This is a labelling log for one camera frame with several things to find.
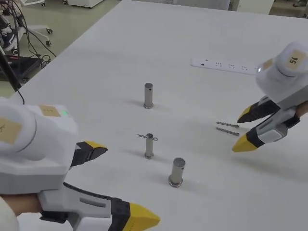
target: electrical outlet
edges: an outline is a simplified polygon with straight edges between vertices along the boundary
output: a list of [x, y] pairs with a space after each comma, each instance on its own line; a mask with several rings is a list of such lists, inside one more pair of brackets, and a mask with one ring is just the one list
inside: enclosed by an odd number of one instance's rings
[[247, 75], [255, 75], [257, 67], [247, 64], [236, 64], [225, 61], [212, 61], [210, 59], [191, 59], [191, 65], [196, 67], [203, 67], [221, 71], [230, 71], [236, 73], [243, 73]]

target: white table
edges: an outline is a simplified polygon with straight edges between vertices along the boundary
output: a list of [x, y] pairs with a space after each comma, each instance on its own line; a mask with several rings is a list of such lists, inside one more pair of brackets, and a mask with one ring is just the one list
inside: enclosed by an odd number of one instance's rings
[[[278, 143], [232, 153], [237, 138], [215, 122], [235, 122], [263, 94], [253, 76], [192, 67], [190, 58], [259, 64], [291, 41], [307, 44], [307, 27], [304, 19], [123, 0], [21, 93], [27, 104], [67, 105], [80, 140], [109, 148], [67, 182], [149, 208], [161, 217], [152, 230], [302, 231], [308, 119]], [[154, 85], [152, 110], [142, 106], [146, 82]], [[136, 137], [148, 132], [159, 138], [152, 160]], [[178, 156], [186, 168], [175, 189], [167, 179]], [[23, 230], [70, 230], [37, 218], [21, 217]]]

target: floor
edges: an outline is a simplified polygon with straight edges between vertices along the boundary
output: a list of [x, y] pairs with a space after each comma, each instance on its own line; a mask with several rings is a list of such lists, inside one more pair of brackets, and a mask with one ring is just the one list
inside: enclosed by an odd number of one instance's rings
[[287, 17], [303, 17], [305, 14], [305, 7], [293, 7], [295, 1], [291, 0], [276, 0], [274, 2], [270, 15], [287, 16]]
[[[63, 5], [62, 0], [46, 0], [45, 7], [40, 4], [27, 6], [23, 8], [23, 13], [28, 25], [48, 25], [53, 30], [50, 35], [50, 49], [58, 55], [119, 2], [104, 0], [94, 8], [87, 9]], [[49, 54], [34, 37], [31, 41], [39, 54]], [[20, 46], [21, 55], [31, 56], [26, 38], [22, 38]], [[13, 89], [9, 82], [0, 81], [0, 97], [9, 97], [12, 94]]]

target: cylindrical metal post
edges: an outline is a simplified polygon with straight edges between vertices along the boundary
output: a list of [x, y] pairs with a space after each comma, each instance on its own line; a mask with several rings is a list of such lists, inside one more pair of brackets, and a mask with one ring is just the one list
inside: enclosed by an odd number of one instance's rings
[[146, 83], [144, 85], [144, 108], [151, 109], [153, 108], [153, 84]]
[[169, 184], [172, 187], [179, 187], [183, 183], [183, 171], [185, 168], [185, 160], [183, 158], [175, 158], [173, 160], [172, 172], [169, 176]]
[[152, 159], [153, 156], [154, 156], [154, 153], [153, 153], [153, 134], [151, 133], [148, 133], [146, 134], [145, 136], [145, 158], [147, 159]]

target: metal pin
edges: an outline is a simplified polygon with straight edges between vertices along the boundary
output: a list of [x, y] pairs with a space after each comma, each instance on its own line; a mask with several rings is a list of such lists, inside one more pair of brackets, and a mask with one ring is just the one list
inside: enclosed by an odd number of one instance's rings
[[154, 156], [153, 153], [153, 134], [148, 133], [145, 136], [145, 154], [144, 157], [147, 158], [148, 160], [152, 159]]
[[153, 84], [146, 83], [144, 85], [144, 108], [151, 109], [154, 107], [153, 104]]
[[229, 127], [234, 127], [234, 128], [239, 128], [240, 126], [238, 124], [228, 124], [228, 123], [224, 123], [224, 122], [216, 122], [217, 124], [220, 125], [225, 125], [225, 126], [229, 126]]
[[183, 158], [175, 158], [173, 160], [173, 166], [172, 166], [172, 172], [171, 175], [169, 176], [169, 184], [172, 187], [179, 187], [183, 183], [183, 171], [185, 168], [185, 160]]
[[222, 129], [222, 128], [218, 128], [218, 127], [216, 127], [216, 129], [219, 130], [219, 131], [226, 132], [226, 133], [228, 133], [228, 134], [232, 134], [232, 135], [234, 135], [234, 136], [239, 136], [239, 135], [240, 135], [238, 132], [233, 132], [233, 131], [229, 131], [229, 130]]

